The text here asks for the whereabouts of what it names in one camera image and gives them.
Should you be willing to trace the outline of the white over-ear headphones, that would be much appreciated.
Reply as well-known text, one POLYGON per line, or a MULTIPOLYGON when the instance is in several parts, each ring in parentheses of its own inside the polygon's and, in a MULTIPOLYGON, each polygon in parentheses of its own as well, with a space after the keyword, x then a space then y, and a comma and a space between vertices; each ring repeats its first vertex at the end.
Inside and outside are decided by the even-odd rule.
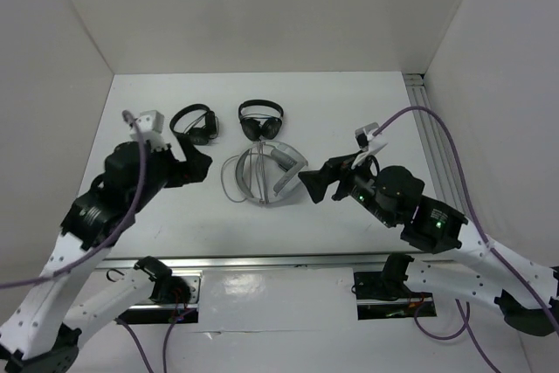
POLYGON ((246 201, 276 205, 295 192, 298 174, 307 168, 307 158, 287 143, 254 142, 237 157, 235 184, 246 201))

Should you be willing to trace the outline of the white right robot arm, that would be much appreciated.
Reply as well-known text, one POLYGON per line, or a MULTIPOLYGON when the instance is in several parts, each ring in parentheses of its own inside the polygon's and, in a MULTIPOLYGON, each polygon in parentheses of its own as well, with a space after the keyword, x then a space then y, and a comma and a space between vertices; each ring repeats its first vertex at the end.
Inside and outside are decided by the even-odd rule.
POLYGON ((317 171, 300 175, 314 203, 330 184, 333 200, 352 197, 388 228, 401 227, 400 238, 421 252, 441 254, 468 267, 466 273, 440 269, 410 255, 393 253, 380 274, 389 296, 428 293, 478 302, 525 334, 546 336, 558 329, 558 270, 523 258, 490 238, 463 213, 424 195, 424 182, 403 166, 376 174, 369 156, 331 158, 317 171))

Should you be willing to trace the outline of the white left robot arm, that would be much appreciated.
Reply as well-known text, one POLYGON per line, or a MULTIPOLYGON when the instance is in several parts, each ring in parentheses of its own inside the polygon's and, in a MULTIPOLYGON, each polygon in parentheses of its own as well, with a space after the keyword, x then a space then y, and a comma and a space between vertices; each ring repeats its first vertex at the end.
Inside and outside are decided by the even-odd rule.
POLYGON ((133 305, 149 300, 187 307, 190 285, 151 256, 93 298, 76 301, 95 267, 160 190, 207 177, 211 158, 189 142, 181 148, 185 158, 179 161, 164 142, 124 142, 105 159, 103 172, 72 203, 42 273, 1 327, 5 371, 66 372, 85 343, 133 305))

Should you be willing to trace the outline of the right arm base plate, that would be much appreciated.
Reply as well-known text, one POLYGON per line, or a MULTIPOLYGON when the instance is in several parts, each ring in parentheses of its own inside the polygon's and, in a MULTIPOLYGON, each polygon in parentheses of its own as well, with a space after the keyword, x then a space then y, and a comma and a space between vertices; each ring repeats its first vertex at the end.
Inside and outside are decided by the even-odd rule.
POLYGON ((390 291, 382 282, 380 272, 354 272, 351 292, 356 298, 360 321, 413 318, 418 308, 419 317, 437 316, 431 294, 403 289, 390 291))

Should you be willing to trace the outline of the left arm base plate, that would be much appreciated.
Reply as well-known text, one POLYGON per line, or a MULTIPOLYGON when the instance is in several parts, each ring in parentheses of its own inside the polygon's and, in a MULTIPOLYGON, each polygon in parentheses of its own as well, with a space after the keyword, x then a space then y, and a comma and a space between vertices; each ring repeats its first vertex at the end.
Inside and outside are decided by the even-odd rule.
POLYGON ((182 276, 185 286, 175 286, 161 302, 147 299, 130 307, 118 316, 129 325, 195 324, 199 318, 200 273, 182 276))

